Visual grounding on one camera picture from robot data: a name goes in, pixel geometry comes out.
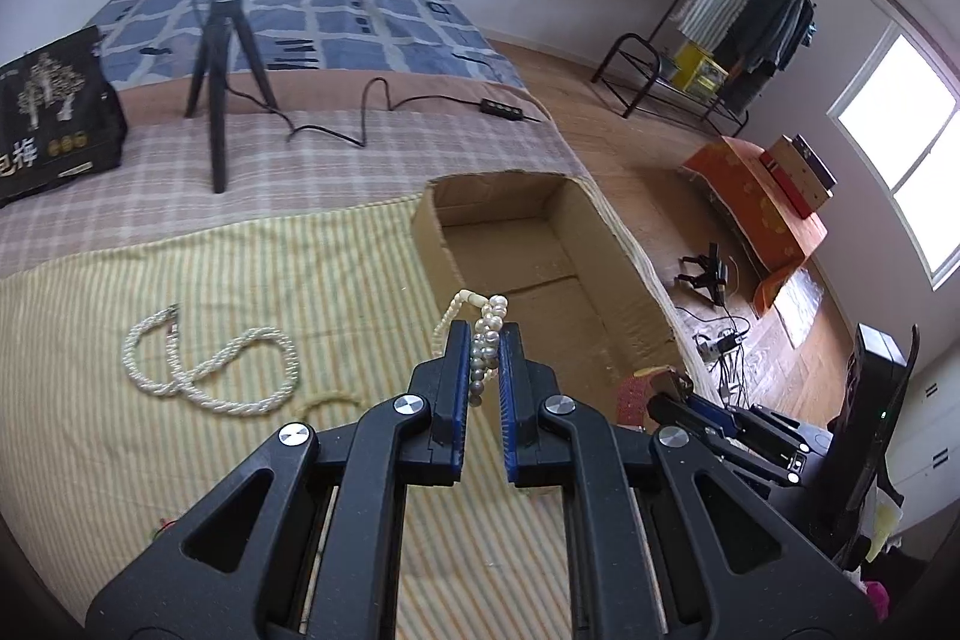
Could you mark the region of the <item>window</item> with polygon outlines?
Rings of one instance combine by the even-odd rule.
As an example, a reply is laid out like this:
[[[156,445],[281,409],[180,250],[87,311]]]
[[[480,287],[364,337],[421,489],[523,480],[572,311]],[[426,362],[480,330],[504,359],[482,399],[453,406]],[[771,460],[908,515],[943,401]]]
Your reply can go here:
[[[932,289],[958,269],[958,58],[900,0],[828,110],[882,184]]]

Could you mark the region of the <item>yellow crate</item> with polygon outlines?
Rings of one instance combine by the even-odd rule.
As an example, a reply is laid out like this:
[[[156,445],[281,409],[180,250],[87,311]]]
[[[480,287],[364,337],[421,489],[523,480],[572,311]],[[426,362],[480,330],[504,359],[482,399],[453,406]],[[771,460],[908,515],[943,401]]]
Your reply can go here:
[[[727,71],[695,42],[685,42],[680,47],[674,55],[674,65],[670,84],[690,96],[715,96],[727,80]]]

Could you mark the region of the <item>plaid pink bed cover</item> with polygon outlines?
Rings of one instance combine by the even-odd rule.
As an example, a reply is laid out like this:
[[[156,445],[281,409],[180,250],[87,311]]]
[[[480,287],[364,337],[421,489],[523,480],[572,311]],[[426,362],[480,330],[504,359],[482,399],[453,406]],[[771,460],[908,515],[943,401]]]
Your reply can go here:
[[[3,208],[2,271],[283,214],[423,190],[436,177],[586,168],[545,107],[514,86],[397,71],[280,71],[277,115],[231,99],[228,188],[215,193],[205,115],[187,80],[121,91],[121,167]]]

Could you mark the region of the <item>cardboard tray box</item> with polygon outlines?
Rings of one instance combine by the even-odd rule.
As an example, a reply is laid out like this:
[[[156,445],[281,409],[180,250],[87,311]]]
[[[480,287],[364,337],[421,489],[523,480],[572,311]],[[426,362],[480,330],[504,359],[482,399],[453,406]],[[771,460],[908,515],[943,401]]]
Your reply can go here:
[[[412,237],[441,310],[462,289],[505,296],[526,356],[608,419],[638,370],[697,373],[656,269],[584,179],[522,170],[434,179]]]

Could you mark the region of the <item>cardboard boxes on table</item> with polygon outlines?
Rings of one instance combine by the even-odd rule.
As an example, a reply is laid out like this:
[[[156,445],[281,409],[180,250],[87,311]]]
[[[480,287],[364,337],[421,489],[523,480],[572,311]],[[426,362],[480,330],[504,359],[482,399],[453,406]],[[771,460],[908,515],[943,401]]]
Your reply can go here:
[[[761,151],[760,163],[801,218],[817,213],[833,197],[836,179],[802,135],[781,136]]]

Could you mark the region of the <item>black tripod stand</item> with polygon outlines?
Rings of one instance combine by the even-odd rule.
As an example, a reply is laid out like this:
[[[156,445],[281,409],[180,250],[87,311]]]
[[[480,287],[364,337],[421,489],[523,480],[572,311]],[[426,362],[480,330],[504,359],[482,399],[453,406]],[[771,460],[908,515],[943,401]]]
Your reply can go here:
[[[224,193],[228,188],[226,169],[226,94],[228,94],[228,53],[231,35],[239,39],[241,53],[251,67],[260,91],[260,100],[268,110],[278,110],[277,98],[268,81],[267,70],[257,49],[254,31],[242,9],[242,0],[210,0],[210,11],[200,31],[185,117],[190,119],[199,105],[200,92],[208,96],[208,141],[212,164],[212,188]]]

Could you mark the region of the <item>black small tripod on floor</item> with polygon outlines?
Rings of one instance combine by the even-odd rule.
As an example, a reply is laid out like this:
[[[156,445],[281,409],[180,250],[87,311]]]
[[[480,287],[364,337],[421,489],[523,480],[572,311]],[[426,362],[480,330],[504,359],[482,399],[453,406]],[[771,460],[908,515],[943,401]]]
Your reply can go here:
[[[729,266],[721,259],[719,245],[711,242],[708,245],[708,252],[700,253],[695,257],[680,257],[679,262],[682,266],[695,265],[700,268],[698,273],[686,273],[682,271],[675,276],[675,283],[685,283],[692,287],[693,291],[700,291],[706,296],[708,302],[715,307],[724,307],[727,299],[727,286],[729,286]]]

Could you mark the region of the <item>orange cloth covered table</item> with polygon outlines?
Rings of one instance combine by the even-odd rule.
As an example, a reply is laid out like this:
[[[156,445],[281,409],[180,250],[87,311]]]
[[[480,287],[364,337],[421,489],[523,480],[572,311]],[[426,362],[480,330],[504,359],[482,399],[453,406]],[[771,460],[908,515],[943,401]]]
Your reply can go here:
[[[812,213],[802,218],[788,193],[765,166],[766,151],[739,138],[721,136],[680,166],[704,185],[734,221],[757,268],[752,294],[755,314],[765,315],[776,296],[827,239],[827,227]]]

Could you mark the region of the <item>black snack bag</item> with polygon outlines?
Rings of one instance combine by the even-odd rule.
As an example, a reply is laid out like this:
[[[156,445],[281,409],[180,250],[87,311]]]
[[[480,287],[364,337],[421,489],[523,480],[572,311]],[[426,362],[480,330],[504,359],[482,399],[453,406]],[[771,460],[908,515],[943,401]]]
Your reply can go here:
[[[3,205],[122,162],[128,125],[88,26],[2,67]]]

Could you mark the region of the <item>dark hanging clothes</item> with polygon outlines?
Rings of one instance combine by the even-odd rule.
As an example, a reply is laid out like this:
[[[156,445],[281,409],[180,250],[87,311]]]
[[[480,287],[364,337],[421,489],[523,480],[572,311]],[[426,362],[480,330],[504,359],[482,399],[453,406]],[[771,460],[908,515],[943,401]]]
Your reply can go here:
[[[812,0],[748,0],[713,50],[713,60],[727,71],[718,91],[721,104],[737,117],[747,112],[816,30]]]

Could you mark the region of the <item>blue patterned bedsheet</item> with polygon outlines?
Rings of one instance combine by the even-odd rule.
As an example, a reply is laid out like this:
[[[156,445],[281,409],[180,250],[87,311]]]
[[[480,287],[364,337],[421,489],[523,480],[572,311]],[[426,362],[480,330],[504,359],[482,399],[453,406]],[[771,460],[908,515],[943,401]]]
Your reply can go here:
[[[519,88],[516,68],[452,0],[241,0],[265,68],[447,74]],[[210,0],[110,0],[93,18],[119,89],[185,78]]]

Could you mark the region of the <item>black clothes rack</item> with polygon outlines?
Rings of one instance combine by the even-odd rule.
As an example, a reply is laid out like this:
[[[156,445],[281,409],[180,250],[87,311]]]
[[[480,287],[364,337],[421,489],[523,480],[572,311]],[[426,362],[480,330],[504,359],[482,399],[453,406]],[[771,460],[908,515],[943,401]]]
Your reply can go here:
[[[689,127],[700,125],[718,135],[742,135],[750,122],[753,103],[747,112],[737,117],[721,104],[717,92],[709,97],[690,96],[670,84],[675,73],[674,55],[685,42],[690,42],[670,21],[670,13],[678,1],[670,2],[647,34],[625,32],[620,35],[590,81],[610,91],[622,106],[625,119],[641,107],[649,106],[656,117],[667,122]]]

